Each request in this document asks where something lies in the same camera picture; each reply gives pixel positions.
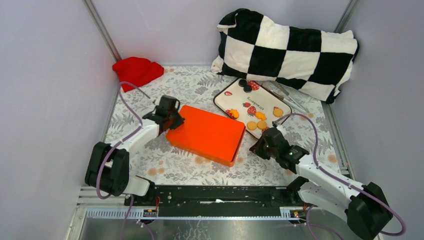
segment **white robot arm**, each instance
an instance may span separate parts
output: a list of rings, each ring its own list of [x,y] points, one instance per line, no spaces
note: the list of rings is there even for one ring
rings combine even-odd
[[[162,96],[152,112],[144,115],[142,126],[138,126],[128,139],[117,139],[112,143],[98,142],[91,153],[90,162],[85,174],[85,183],[96,187],[101,164],[111,150],[111,146],[118,143],[106,160],[100,176],[100,190],[114,196],[123,193],[144,196],[152,187],[152,182],[146,178],[130,174],[131,157],[147,142],[155,139],[168,129],[176,129],[184,123],[178,110],[180,101],[171,96]]]
[[[284,139],[281,125],[263,132],[250,151],[263,159],[275,158],[276,162],[298,177],[287,186],[291,198],[300,198],[304,203],[316,205],[347,222],[350,229],[364,240],[372,240],[392,219],[393,215],[380,204],[362,194],[362,190],[387,205],[382,189],[373,182],[365,185],[354,181],[314,162],[308,151],[297,145],[289,145]],[[344,185],[336,178],[346,181]]]

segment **orange toy food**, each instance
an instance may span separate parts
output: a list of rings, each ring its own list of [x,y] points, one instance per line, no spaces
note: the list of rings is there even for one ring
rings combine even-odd
[[[231,109],[231,111],[229,111],[229,113],[235,119],[238,119],[240,117],[240,113],[237,110],[235,110],[235,109]]]
[[[232,167],[245,134],[245,124],[185,105],[179,111],[184,123],[169,130],[172,146]]]
[[[274,116],[276,116],[277,118],[279,118],[279,117],[281,117],[283,114],[284,114],[284,112],[283,112],[283,110],[281,110],[281,108],[278,108],[278,107],[274,107],[274,111],[272,112],[273,114],[274,114]]]
[[[258,111],[254,114],[255,117],[257,117],[258,119],[265,121],[267,120],[267,116],[265,116],[265,114],[263,114],[262,112]]]
[[[250,121],[250,122],[248,122],[247,123],[247,128],[249,129],[249,130],[255,130],[256,128],[257,128],[258,126],[257,126],[257,123],[256,122],[254,122],[254,121]]]
[[[257,122],[257,127],[259,128],[259,129],[266,129],[267,127],[268,127],[268,124],[267,124],[267,122],[266,121],[258,121]]]

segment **utensil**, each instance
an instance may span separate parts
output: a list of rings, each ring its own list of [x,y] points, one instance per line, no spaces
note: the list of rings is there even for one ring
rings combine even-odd
[[[294,104],[294,103],[292,103],[291,101],[289,101],[289,100],[287,100],[287,99],[285,99],[283,96],[281,96],[280,94],[278,94],[278,93],[276,93],[275,91],[273,91],[272,89],[269,89],[269,88],[267,88],[267,87],[264,87],[264,85],[263,84],[261,84],[261,86],[264,88],[264,89],[266,89],[266,90],[268,90],[268,91],[270,91],[274,96],[276,96],[278,99],[280,99],[283,103],[285,103],[285,104],[287,104],[287,105],[289,105],[290,107],[292,107],[292,108],[294,108],[294,109],[296,109],[296,110],[298,110],[299,112],[301,112],[301,113],[303,113],[303,114],[308,114],[307,112],[305,112],[302,108],[300,108],[299,106],[297,106],[296,104]]]
[[[290,100],[292,100],[293,101],[293,103],[295,103],[296,105],[298,105],[300,108],[302,108],[303,110],[305,110],[307,113],[309,113],[309,110],[308,109],[306,109],[302,104],[300,104],[300,103],[298,103],[296,100],[294,100],[291,96],[290,96],[290,93],[287,91],[287,90],[285,90],[278,82],[276,82],[276,81],[272,81],[272,84],[274,85],[274,86],[276,86],[278,89],[280,89],[283,93],[284,93],[284,95],[286,95]]]

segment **floral tablecloth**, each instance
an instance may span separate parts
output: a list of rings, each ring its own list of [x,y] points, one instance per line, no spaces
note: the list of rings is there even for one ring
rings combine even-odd
[[[176,97],[181,106],[190,105],[224,116],[214,105],[213,97],[234,79],[211,73],[209,66],[166,67],[162,77],[141,87],[152,99],[146,98],[137,90],[125,93],[123,97],[140,116],[151,111],[154,107],[152,101],[162,95]],[[280,93],[270,82],[265,82],[264,86]],[[318,160],[339,172],[321,102],[294,89],[287,87],[286,90],[310,111],[308,117],[319,131]],[[283,125],[287,131],[284,137],[290,144],[299,145],[312,152],[315,137],[312,126],[306,119],[291,116]],[[136,126],[137,119],[118,98],[106,142],[126,136]],[[131,171],[160,185],[286,186],[296,178],[291,171],[281,168],[274,159],[265,160],[252,154],[248,149],[256,140],[249,134],[244,135],[233,167],[173,147],[165,136],[166,134],[162,134],[139,149],[130,160]]]

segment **black round piece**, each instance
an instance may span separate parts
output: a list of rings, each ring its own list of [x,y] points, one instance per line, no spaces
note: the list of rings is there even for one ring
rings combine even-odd
[[[241,79],[240,81],[238,81],[238,85],[240,86],[240,87],[244,87],[244,86],[246,86],[248,84],[248,81],[246,81],[246,80],[244,80],[244,79]]]
[[[252,86],[246,85],[243,87],[245,93],[250,93],[252,91]]]

